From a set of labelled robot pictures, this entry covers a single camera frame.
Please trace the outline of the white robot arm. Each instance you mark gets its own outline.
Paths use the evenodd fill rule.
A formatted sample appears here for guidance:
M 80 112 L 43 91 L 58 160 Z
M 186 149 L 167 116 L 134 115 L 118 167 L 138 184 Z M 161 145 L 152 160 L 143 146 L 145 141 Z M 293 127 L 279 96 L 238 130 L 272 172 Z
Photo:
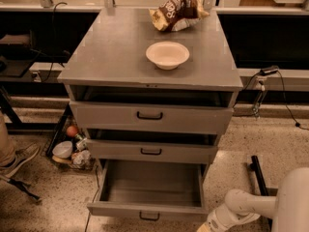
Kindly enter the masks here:
M 288 173 L 275 196 L 229 190 L 224 202 L 209 213 L 197 232 L 227 232 L 259 217 L 272 220 L 271 232 L 309 232 L 309 168 Z

